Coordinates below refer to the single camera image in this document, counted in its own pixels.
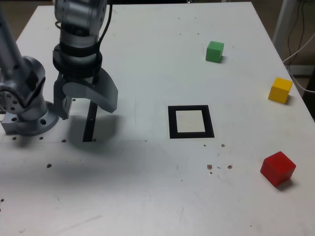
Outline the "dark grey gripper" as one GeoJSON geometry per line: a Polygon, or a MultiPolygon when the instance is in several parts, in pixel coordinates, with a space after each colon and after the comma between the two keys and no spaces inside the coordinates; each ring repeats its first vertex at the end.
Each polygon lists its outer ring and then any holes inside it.
{"type": "Polygon", "coordinates": [[[73,98],[86,98],[104,111],[113,113],[117,109],[118,89],[102,68],[97,74],[86,78],[59,72],[54,83],[54,107],[60,118],[69,118],[73,98]]]}

